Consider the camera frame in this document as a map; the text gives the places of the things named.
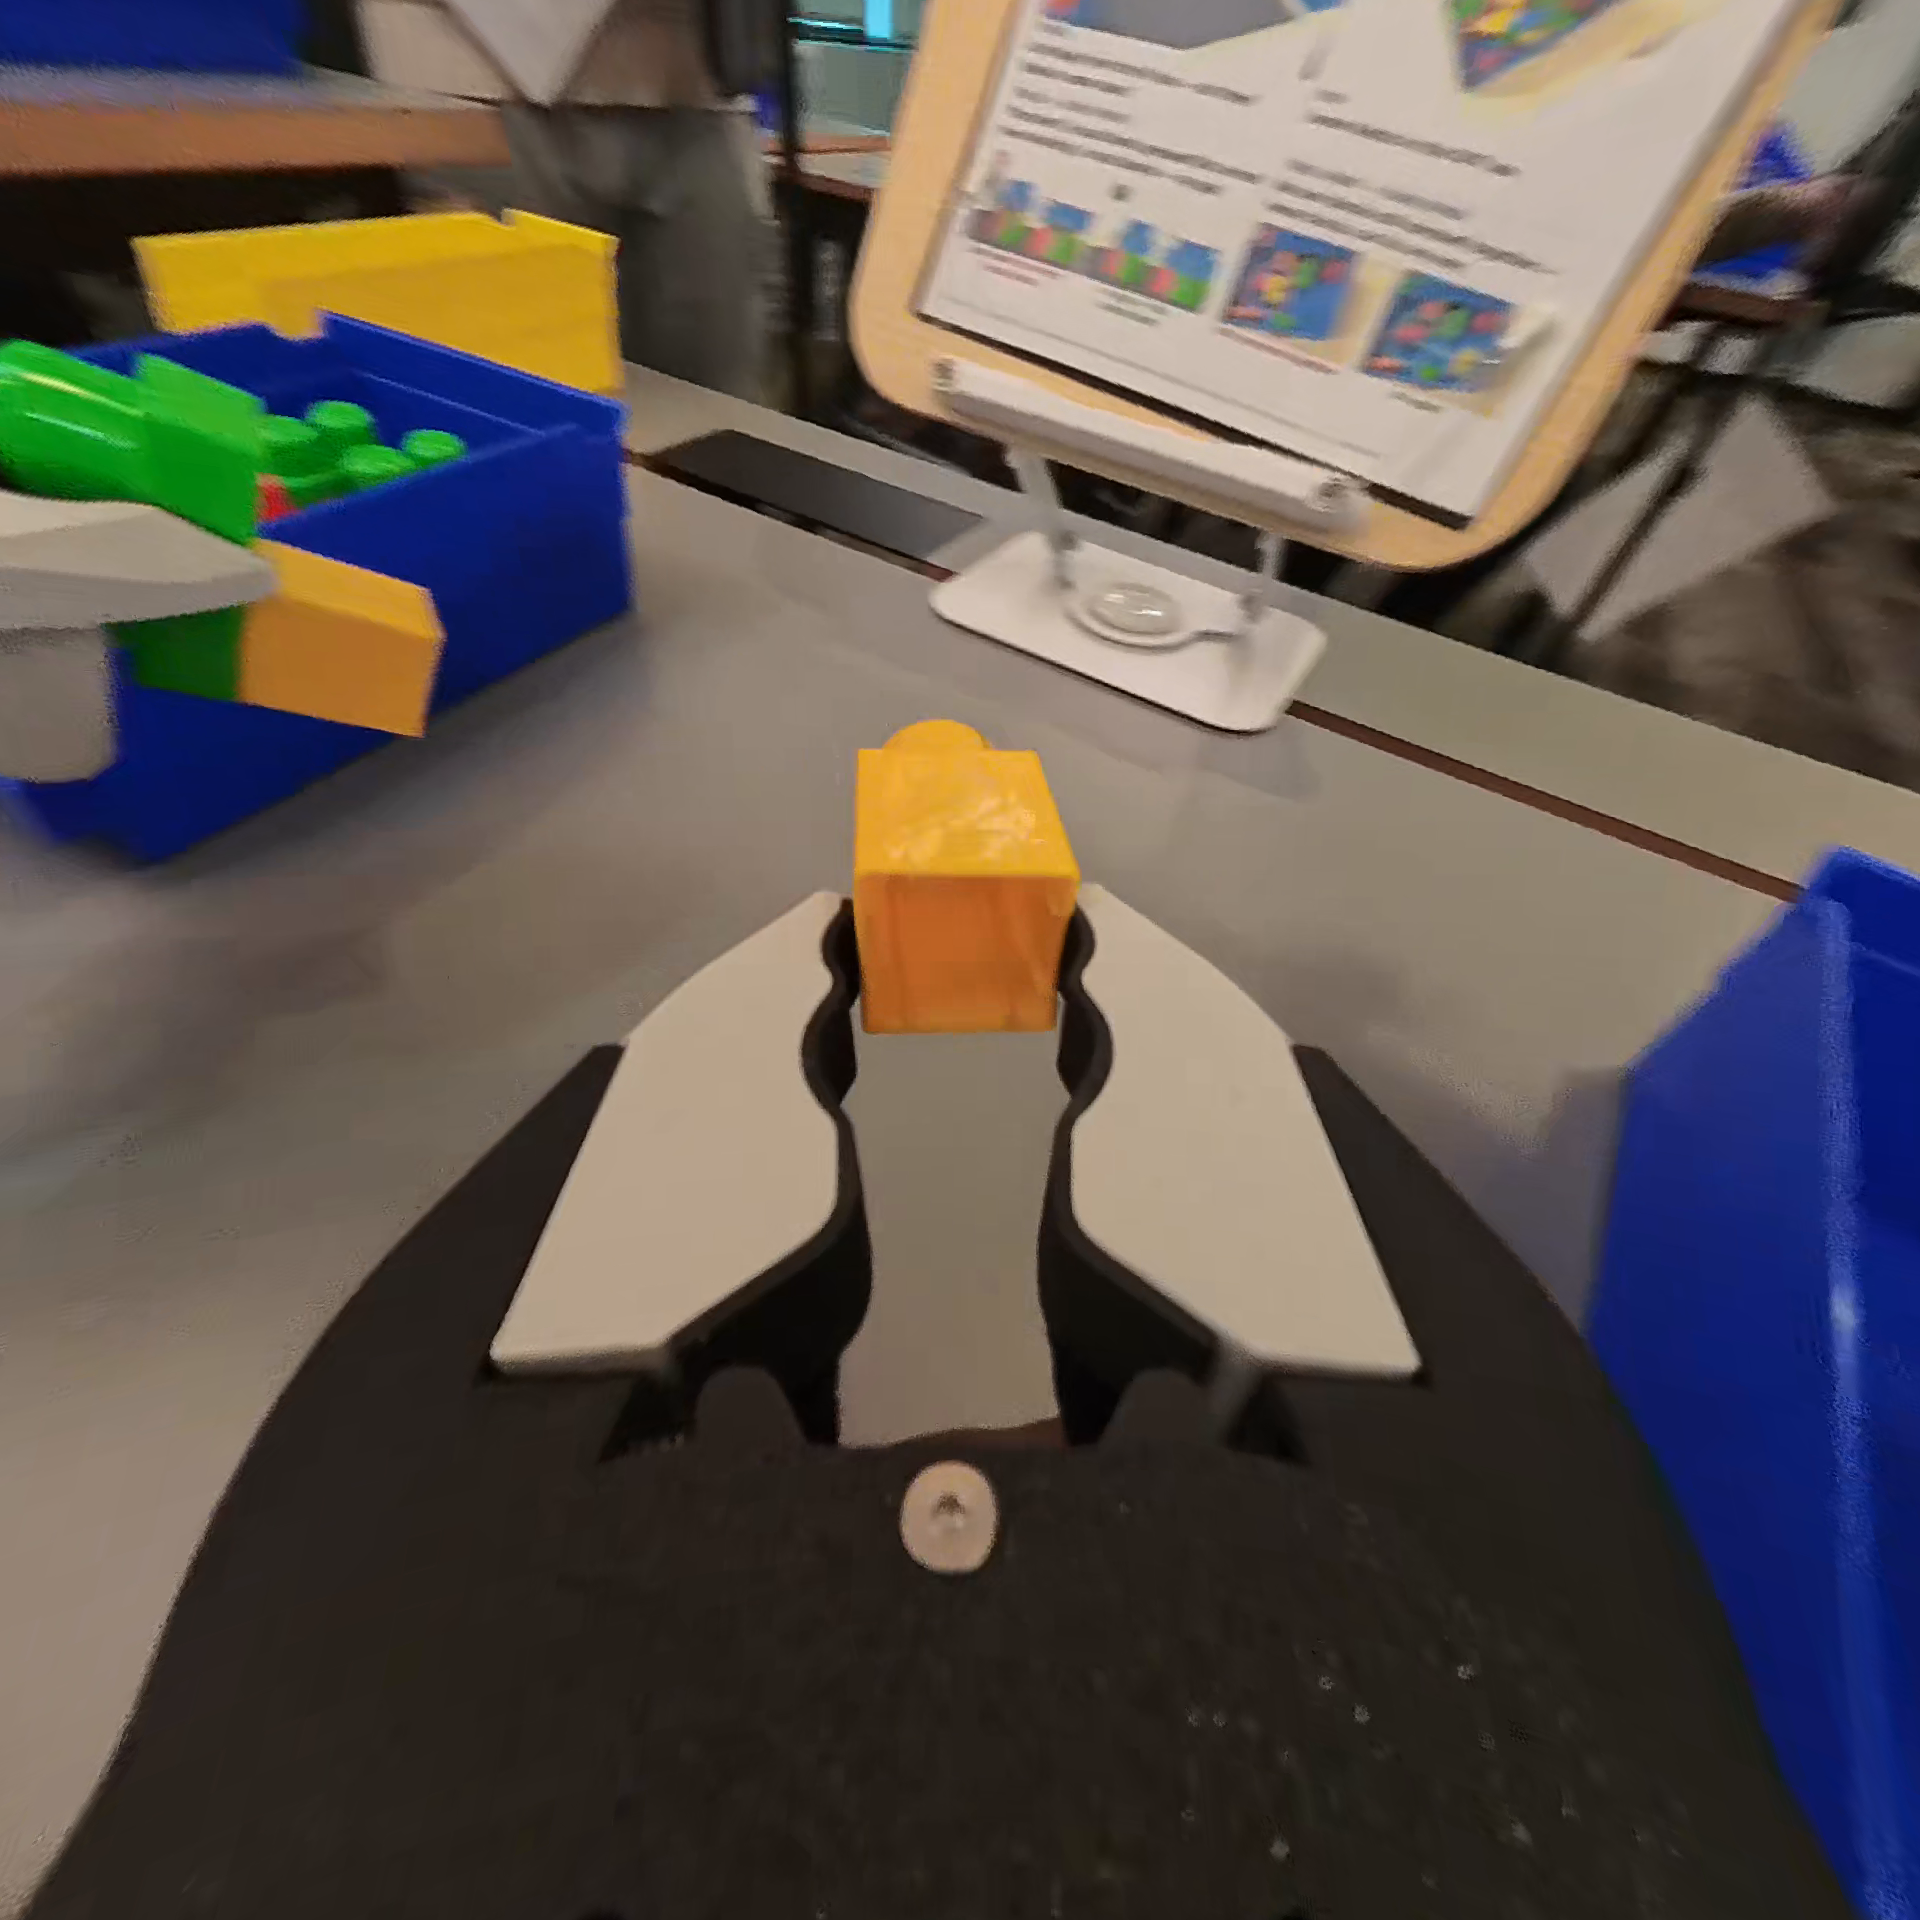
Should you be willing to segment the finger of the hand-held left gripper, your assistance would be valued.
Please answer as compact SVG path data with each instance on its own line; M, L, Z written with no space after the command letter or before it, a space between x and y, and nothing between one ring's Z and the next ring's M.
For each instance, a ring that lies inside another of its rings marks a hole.
M2 494L2 779L79 782L118 755L108 630L259 605L266 558L147 502Z

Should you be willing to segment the black flat panel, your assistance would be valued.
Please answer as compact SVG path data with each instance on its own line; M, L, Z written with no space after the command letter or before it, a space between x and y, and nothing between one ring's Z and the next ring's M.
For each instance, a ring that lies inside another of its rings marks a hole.
M736 429L632 452L631 465L932 578L945 578L951 565L940 557L982 526L979 514L955 502Z

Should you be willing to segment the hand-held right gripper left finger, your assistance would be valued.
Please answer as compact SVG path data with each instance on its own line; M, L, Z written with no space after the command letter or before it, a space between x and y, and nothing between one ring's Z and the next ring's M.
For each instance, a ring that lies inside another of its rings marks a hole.
M852 903L801 897L631 1031L490 1340L501 1373L838 1371L870 1305Z

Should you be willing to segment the wooden side table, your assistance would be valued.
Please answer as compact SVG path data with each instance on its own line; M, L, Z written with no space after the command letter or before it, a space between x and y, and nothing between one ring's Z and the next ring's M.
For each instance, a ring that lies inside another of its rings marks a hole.
M5 67L5 179L501 166L490 104L337 72L205 78Z

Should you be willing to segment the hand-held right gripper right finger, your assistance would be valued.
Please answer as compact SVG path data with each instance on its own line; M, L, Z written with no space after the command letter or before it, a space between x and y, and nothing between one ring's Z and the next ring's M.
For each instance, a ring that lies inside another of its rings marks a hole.
M1036 1259L1057 1359L1104 1388L1419 1373L1294 1045L1100 886L1062 958L1058 1075Z

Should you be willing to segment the wooden display board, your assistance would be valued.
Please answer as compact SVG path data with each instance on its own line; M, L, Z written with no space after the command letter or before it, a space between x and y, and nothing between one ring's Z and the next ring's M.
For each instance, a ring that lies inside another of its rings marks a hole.
M909 415L959 427L1012 452L1404 576L1484 557L1526 529L1570 478L1643 340L1681 293L1721 196L1828 34L1839 6L1788 7L1756 78L1740 85L1649 256L1599 314L1596 340L1556 376L1543 421L1490 502L1460 523L1378 481L1367 502L1323 510L1312 500L1312 484L1343 475L1344 494L1358 499L1361 484L1352 462L1267 451L1204 421L1190 407L1148 398L1135 376L1070 374L1053 357L1022 357L924 315L921 286L955 205L969 140L983 126L992 86L1012 67L1012 39L1027 15L1029 7L1015 3L924 9L890 132L888 174L874 190L852 271L850 340L867 383Z

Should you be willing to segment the printed instruction sheet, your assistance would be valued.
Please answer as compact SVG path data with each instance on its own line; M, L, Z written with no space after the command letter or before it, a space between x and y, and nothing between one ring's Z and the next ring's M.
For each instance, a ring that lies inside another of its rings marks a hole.
M1788 20L1024 6L918 310L1465 524Z

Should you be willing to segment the blue plastic bin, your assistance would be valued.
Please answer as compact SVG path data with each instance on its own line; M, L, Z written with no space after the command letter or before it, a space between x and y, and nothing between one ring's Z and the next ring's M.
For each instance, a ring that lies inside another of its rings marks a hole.
M2 3L2 63L282 79L306 32L304 3Z
M635 605L622 407L363 320L315 336L270 326L81 350L132 374L151 352L240 387L271 415L358 403L384 435L444 431L461 459L280 524L282 539L425 590L444 648L430 717L619 622ZM321 717L141 689L118 672L118 760L81 782L5 779L5 814L43 842L171 860L270 812L392 737Z
M1863 1915L1917 1911L1917 878L1836 849L1623 1074L1585 1330Z

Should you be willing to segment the white angled panel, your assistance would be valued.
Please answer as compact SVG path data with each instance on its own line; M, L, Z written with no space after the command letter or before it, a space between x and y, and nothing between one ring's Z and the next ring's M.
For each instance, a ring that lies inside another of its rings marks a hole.
M1604 641L1836 514L1788 417L1744 389L1716 427L1669 433L1533 539L1521 581L1556 632Z

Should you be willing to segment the yellow plastic bin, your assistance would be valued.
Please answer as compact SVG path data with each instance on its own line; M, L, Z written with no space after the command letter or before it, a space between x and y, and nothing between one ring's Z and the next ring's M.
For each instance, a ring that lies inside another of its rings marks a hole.
M619 398L626 360L610 235L511 209L141 235L163 332L361 320L503 368Z

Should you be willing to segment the green two-stud toy block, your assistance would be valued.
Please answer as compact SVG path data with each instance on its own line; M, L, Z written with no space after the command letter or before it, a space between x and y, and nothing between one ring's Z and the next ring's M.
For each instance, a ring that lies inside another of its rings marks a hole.
M263 418L254 398L163 357L136 354L118 374L25 340L2 352L5 490L151 505L253 548ZM139 685L235 703L246 608L123 623L108 637Z

